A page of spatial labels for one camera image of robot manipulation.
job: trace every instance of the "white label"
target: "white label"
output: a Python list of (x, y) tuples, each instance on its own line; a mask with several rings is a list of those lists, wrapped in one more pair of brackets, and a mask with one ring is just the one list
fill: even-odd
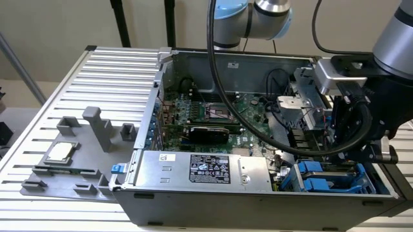
[(175, 161), (175, 154), (161, 154), (159, 161)]
[(239, 63), (229, 63), (227, 67), (231, 69), (237, 69), (239, 67)]

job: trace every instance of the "screw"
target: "screw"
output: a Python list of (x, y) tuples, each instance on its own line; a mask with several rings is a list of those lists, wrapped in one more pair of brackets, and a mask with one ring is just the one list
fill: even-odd
[(348, 96), (344, 96), (344, 101), (346, 102), (346, 104), (350, 104), (350, 103), (352, 103), (352, 101), (350, 101), (350, 99), (349, 99)]

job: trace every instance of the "metal rod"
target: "metal rod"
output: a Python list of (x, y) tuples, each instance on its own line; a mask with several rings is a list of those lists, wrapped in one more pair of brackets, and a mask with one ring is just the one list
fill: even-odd
[(165, 0), (169, 47), (177, 47), (175, 0)]
[(122, 46), (131, 47), (128, 27), (127, 27), (127, 21), (124, 19), (122, 0), (111, 0), (111, 6), (114, 9), (114, 13), (115, 13)]
[(40, 102), (42, 105), (44, 105), (46, 103), (46, 97), (43, 95), (43, 92), (36, 84), (36, 82), (34, 81), (34, 79), (31, 78), (28, 72), (24, 69), (24, 66), (22, 65), (16, 54), (14, 53), (14, 50), (11, 48), (11, 46), (8, 45), (5, 38), (3, 37), (3, 34), (0, 32), (0, 48), (1, 51), (8, 59), (8, 61), (11, 62), (16, 72), (19, 73), (22, 80), (24, 81), (28, 89), (31, 90), (35, 98), (38, 99), (38, 101)]

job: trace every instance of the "power supply label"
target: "power supply label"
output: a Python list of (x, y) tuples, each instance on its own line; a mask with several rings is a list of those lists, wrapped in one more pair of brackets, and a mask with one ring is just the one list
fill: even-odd
[(191, 155), (189, 180), (193, 183), (230, 184), (229, 156)]

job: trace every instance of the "slotted metal surface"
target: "slotted metal surface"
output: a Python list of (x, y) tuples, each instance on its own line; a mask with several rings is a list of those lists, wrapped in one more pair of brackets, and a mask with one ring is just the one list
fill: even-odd
[[(20, 184), (58, 136), (63, 116), (82, 119), (87, 106), (99, 106), (112, 124), (139, 122), (151, 81), (158, 71), (158, 50), (98, 47), (84, 52), (47, 104), (0, 161), (0, 231), (182, 231), (135, 226), (120, 205), (76, 199), (23, 196)], [(400, 127), (392, 144), (398, 168), (413, 185), (413, 123)], [(235, 231), (197, 229), (191, 231)], [(412, 232), (413, 209), (397, 217), (376, 217), (350, 232)]]

